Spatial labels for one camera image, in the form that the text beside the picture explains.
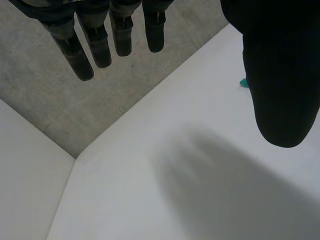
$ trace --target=white panel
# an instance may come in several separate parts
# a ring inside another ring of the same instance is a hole
[[[319,121],[259,133],[227,26],[77,159],[48,240],[320,239]]]
[[[0,239],[45,240],[74,159],[0,100]]]

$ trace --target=concrete floor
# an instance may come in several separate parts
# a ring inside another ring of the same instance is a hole
[[[149,52],[142,8],[132,16],[132,54],[119,57],[106,19],[112,65],[99,69],[76,22],[94,73],[74,75],[48,32],[0,2],[0,98],[73,157],[227,25],[219,0],[175,0],[166,12],[165,47]]]

